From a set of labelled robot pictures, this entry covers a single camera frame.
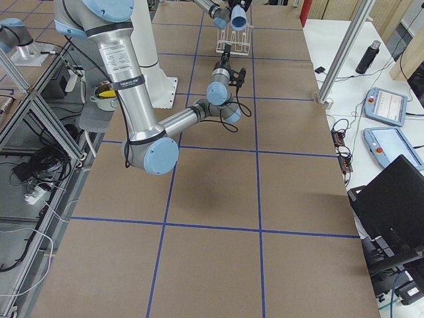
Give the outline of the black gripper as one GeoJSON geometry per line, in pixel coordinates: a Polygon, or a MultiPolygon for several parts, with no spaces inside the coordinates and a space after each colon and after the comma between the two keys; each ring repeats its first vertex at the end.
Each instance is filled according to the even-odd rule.
{"type": "Polygon", "coordinates": [[[222,68],[226,70],[231,69],[230,65],[230,57],[231,57],[231,45],[226,44],[224,47],[224,52],[221,55],[221,59],[217,62],[217,69],[222,68]]]}
{"type": "Polygon", "coordinates": [[[243,9],[248,9],[251,5],[251,0],[228,0],[228,4],[231,8],[239,5],[243,9]]]}

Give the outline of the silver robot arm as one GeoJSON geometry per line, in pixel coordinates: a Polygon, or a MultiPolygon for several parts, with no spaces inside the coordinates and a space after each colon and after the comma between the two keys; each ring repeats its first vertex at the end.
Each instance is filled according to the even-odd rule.
{"type": "Polygon", "coordinates": [[[156,118],[158,100],[175,92],[176,79],[160,68],[146,1],[55,1],[54,22],[59,33],[97,45],[125,119],[127,166],[166,174],[179,158],[175,134],[214,118],[223,125],[240,119],[237,92],[245,72],[231,68],[230,48],[216,63],[204,99],[162,121],[156,118]]]}
{"type": "Polygon", "coordinates": [[[219,29],[224,29],[230,23],[233,30],[244,30],[247,25],[246,12],[248,11],[251,0],[229,0],[226,1],[225,8],[209,0],[194,0],[198,7],[205,11],[219,29]]]}

